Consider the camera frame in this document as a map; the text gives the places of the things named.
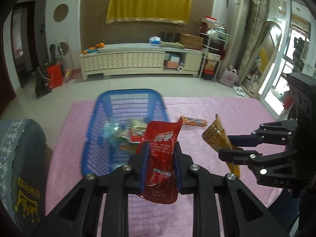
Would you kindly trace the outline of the orange yellow snack packet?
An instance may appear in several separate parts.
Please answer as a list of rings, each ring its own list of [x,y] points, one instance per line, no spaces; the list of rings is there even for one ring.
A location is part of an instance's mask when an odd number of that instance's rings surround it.
[[[215,115],[215,120],[202,134],[202,139],[216,152],[221,149],[241,150],[241,148],[231,144],[218,114]]]

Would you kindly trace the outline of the blue plastic basket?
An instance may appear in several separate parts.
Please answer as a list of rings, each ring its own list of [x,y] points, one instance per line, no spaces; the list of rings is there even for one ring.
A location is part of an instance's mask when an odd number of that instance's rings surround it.
[[[118,89],[96,99],[81,159],[83,176],[103,176],[127,164],[135,151],[128,131],[133,124],[169,121],[163,98],[152,89]]]

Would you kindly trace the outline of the red snack packet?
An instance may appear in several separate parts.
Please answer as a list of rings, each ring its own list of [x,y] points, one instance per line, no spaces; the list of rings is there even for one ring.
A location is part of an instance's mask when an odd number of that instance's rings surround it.
[[[151,121],[137,148],[139,153],[144,142],[150,145],[146,185],[140,194],[150,202],[172,204],[178,198],[173,153],[182,124],[181,117],[177,122]]]

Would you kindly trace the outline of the clear blue striped snack bag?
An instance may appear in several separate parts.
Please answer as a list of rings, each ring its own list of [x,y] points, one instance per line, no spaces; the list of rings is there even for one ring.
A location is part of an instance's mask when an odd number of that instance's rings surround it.
[[[106,120],[102,128],[102,136],[110,143],[126,140],[125,126],[116,120]]]

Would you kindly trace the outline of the orange snack stick pack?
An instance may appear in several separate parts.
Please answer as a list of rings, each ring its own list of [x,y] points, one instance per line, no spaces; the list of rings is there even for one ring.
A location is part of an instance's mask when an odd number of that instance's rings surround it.
[[[196,127],[205,127],[207,126],[207,121],[204,119],[196,119],[196,118],[191,118],[191,117],[186,117],[186,116],[181,116],[183,125],[188,125],[188,126],[196,126]]]

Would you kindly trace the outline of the red white snack bag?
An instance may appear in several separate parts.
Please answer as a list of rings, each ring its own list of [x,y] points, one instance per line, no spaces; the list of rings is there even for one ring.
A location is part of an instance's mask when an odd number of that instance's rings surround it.
[[[144,130],[124,130],[116,136],[118,141],[118,150],[134,154],[137,151],[138,145],[144,137]]]

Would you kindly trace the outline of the cracker pack green ends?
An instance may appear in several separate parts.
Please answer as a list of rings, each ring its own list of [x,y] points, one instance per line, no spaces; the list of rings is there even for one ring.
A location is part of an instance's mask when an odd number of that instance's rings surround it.
[[[142,119],[130,118],[127,127],[133,135],[144,135],[147,123]]]

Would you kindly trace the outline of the pink table cloth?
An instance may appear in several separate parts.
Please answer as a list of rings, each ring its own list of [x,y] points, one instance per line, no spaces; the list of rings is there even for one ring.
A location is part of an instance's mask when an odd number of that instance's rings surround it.
[[[187,116],[211,123],[219,116],[229,135],[250,134],[261,123],[273,120],[259,101],[249,98],[166,97],[164,102],[171,121]],[[82,178],[81,157],[93,108],[93,101],[75,102],[64,120],[49,168],[46,212],[51,212]],[[194,163],[223,176],[228,173],[228,166],[202,139],[203,132],[202,127],[184,125],[178,136],[181,150],[190,155]],[[179,195],[171,205],[129,196],[130,236],[191,236],[192,227],[191,195]]]

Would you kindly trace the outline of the pink white shopping bag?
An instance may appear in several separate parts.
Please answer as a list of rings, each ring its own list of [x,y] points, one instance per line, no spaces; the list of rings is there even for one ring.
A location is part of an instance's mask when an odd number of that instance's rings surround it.
[[[232,87],[237,80],[238,72],[232,65],[230,65],[221,75],[219,83],[227,87]]]

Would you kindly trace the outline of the white metal shelf rack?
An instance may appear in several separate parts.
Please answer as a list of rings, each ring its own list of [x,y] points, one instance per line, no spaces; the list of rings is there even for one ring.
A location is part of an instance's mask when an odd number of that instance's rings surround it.
[[[199,78],[215,80],[226,56],[229,35],[225,25],[219,24],[217,19],[211,16],[201,18],[198,34],[203,38]]]

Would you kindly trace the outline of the brown cardboard box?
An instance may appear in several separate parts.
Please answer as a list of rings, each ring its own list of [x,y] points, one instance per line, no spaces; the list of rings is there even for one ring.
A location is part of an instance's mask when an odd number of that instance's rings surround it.
[[[181,43],[185,49],[202,50],[204,39],[199,36],[180,33],[179,43]]]

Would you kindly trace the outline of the black bag on floor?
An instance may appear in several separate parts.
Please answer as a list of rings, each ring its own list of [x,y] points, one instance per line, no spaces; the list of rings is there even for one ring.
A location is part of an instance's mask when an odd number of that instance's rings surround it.
[[[45,62],[36,69],[35,95],[37,99],[51,93],[48,69],[53,65],[51,62]]]

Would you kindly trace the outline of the red bag on floor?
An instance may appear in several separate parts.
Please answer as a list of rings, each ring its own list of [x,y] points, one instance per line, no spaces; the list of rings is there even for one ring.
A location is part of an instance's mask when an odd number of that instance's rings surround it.
[[[49,75],[48,87],[54,89],[60,87],[63,84],[63,76],[60,66],[55,64],[47,69]]]

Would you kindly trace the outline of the cream tv cabinet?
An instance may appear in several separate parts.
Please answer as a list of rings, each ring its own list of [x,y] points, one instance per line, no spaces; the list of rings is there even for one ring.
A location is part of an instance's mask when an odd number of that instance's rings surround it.
[[[197,76],[202,51],[151,45],[149,43],[106,44],[95,52],[81,54],[81,74],[186,74]]]

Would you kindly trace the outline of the blue tissue box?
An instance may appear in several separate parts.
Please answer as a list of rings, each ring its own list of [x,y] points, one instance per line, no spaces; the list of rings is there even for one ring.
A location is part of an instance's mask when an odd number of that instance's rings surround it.
[[[160,45],[161,44],[161,38],[158,36],[152,36],[149,39],[150,45]]]

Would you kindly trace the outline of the oranges on cabinet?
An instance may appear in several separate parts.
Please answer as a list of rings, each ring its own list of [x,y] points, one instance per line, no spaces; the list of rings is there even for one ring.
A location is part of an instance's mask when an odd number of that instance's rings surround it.
[[[86,54],[97,53],[99,49],[104,48],[104,47],[105,47],[104,43],[97,43],[95,46],[89,47],[89,48],[83,50],[82,54],[86,55]]]

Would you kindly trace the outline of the yellow cloth on wall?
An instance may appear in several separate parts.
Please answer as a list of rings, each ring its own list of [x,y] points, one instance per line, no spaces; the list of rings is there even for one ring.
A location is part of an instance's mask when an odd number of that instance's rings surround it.
[[[109,0],[106,23],[157,22],[185,25],[192,0]]]

